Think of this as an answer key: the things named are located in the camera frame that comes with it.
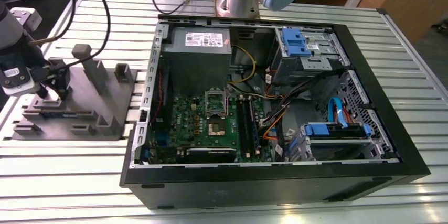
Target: yellow wire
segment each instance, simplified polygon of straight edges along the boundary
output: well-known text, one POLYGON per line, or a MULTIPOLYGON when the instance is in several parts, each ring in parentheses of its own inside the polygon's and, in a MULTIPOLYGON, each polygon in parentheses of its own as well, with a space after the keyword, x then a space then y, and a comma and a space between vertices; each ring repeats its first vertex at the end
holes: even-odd
POLYGON ((252 61, 252 73, 249 74, 248 77, 245 77, 242 80, 238 80, 238 81, 229 81, 228 83, 230 84, 236 84, 236 83, 241 83, 241 82, 245 82, 248 79, 252 78, 252 76, 254 75, 254 69, 256 69, 256 66, 257 66, 257 63, 254 61, 254 58, 253 56, 249 54, 249 52, 240 46, 237 45, 232 45, 232 47, 236 47, 237 49, 240 49, 246 55, 248 57, 250 58, 250 61, 252 61))

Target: ram slot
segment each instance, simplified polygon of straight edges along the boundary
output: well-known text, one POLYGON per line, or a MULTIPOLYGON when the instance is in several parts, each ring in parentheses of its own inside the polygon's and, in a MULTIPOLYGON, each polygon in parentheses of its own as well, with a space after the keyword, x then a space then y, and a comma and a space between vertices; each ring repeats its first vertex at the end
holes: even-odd
POLYGON ((257 134, 257 122, 256 122, 256 116, 253 111, 253 104, 252 104, 252 98, 249 97, 245 100, 245 111, 246 111, 246 124, 248 124, 248 135, 249 135, 249 141, 250 141, 250 155, 260 154, 258 151, 258 134, 257 134))
POLYGON ((238 98, 236 102, 236 117, 237 117, 237 132, 240 134, 240 152, 241 157, 249 157, 249 136, 245 123, 245 109, 244 109, 244 100, 238 98))

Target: motherboard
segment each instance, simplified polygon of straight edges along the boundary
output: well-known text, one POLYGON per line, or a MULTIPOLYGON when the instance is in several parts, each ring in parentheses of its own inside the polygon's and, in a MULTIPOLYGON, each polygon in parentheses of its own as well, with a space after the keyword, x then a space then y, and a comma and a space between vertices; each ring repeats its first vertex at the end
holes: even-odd
POLYGON ((257 134, 257 124, 264 118, 261 99, 226 97, 224 92, 221 95, 209 91, 202 96, 173 98, 169 132, 154 134, 158 162, 178 163, 186 151, 208 152, 205 155, 214 161, 218 154, 233 155, 232 162, 270 160, 270 148, 260 146, 257 134))

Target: open computer tower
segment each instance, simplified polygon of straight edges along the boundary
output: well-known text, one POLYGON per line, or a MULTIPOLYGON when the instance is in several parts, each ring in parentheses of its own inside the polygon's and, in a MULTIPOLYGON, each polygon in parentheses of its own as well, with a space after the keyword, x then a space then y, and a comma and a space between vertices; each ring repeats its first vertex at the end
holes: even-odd
POLYGON ((344 25, 160 16, 120 186, 149 209, 354 200, 429 174, 344 25))

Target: black cable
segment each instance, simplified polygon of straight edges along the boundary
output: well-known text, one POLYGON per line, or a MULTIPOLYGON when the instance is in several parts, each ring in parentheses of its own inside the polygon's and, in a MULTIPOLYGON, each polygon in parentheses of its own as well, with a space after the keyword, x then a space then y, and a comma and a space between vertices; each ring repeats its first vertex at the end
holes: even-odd
POLYGON ((250 89, 252 93, 257 93, 254 88, 250 86, 250 84, 248 83, 249 80, 244 81, 242 83, 246 85, 246 87, 250 89))
POLYGON ((105 0, 101 0, 102 1, 102 5, 104 5, 104 9, 105 9, 105 17, 106 17, 106 30, 105 30, 105 37, 104 37, 104 41, 102 41, 102 45, 100 47, 100 49, 96 51, 94 54, 92 54, 89 57, 85 57, 84 59, 80 59, 58 68, 56 68, 54 70, 61 70, 61 69, 66 69, 69 68, 70 66, 76 65, 76 64, 80 64, 88 60, 90 60, 94 56, 97 56, 104 48, 105 48, 105 45, 106 45, 106 42, 109 41, 109 36, 110 36, 110 12, 109 12, 109 7, 106 5, 106 1, 105 0))
POLYGON ((165 12, 165 11, 162 11, 162 10, 158 8, 158 6, 157 6, 157 4, 156 4, 156 0, 152 0, 152 4, 153 4, 156 10, 157 10, 161 14, 169 15, 169 14, 173 14, 173 13, 182 7, 185 1, 186 1, 186 0, 182 0, 182 2, 180 3, 180 5, 178 5, 170 12, 165 12))
POLYGON ((74 13, 76 13, 76 0, 72 0, 72 13, 70 13, 70 17, 68 19, 68 23, 66 23, 65 29, 61 31, 61 33, 57 36, 54 36, 56 40, 60 39, 60 38, 62 38, 64 35, 65 35, 65 33, 68 32, 68 30, 70 28, 69 26, 73 23, 74 13))
POLYGON ((70 13, 70 17, 68 18, 68 23, 66 23, 66 26, 65 26, 64 30, 54 37, 34 40, 29 43, 29 45, 40 46, 45 43, 53 42, 53 41, 58 40, 60 38, 62 38, 65 33, 68 32, 69 28, 70 28, 72 23, 73 23, 74 13, 76 13, 76 0, 72 0, 72 13, 70 13))
POLYGON ((293 89, 285 94, 284 98, 281 99, 280 103, 278 103, 278 109, 277 111, 268 116, 264 121, 266 122, 268 120, 270 120, 272 118, 276 118, 280 113, 286 109, 290 100, 293 97, 298 96, 302 92, 305 92, 306 90, 310 89, 310 87, 324 78, 329 77, 329 76, 334 76, 338 75, 341 73, 345 72, 345 69, 337 69, 333 70, 330 72, 321 72, 317 75, 314 75, 310 79, 308 79, 308 81, 300 83, 297 86, 293 87, 293 89))

